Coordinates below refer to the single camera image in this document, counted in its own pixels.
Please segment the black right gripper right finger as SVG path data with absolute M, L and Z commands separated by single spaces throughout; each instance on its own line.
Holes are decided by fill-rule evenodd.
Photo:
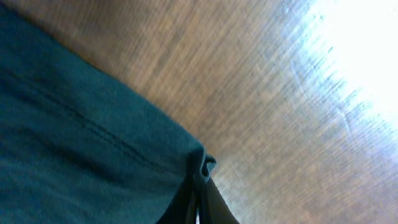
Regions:
M 200 194 L 200 224 L 239 224 L 212 179 Z

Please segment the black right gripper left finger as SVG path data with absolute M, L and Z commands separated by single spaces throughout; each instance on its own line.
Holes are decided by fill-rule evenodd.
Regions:
M 164 214 L 156 224 L 196 224 L 197 193 L 195 187 L 196 162 L 189 157 L 187 174 Z

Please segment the dark green Nike t-shirt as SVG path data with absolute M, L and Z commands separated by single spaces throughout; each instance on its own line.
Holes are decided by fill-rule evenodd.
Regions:
M 123 83 L 1 7 L 1 222 L 156 223 L 203 145 Z

